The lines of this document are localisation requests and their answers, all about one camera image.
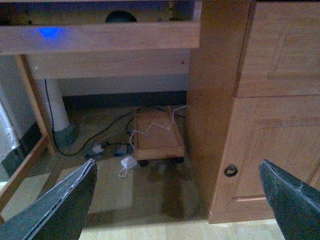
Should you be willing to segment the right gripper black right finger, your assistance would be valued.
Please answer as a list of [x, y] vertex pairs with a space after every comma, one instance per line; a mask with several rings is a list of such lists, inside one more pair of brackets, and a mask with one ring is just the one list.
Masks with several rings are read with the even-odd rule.
[[320, 192], [264, 159], [259, 176], [269, 206], [286, 240], [320, 238]]

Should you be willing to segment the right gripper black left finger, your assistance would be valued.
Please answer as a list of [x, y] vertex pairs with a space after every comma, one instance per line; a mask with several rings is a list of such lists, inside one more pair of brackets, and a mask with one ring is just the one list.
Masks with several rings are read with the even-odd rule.
[[94, 159], [0, 226], [2, 240], [78, 240], [97, 182]]

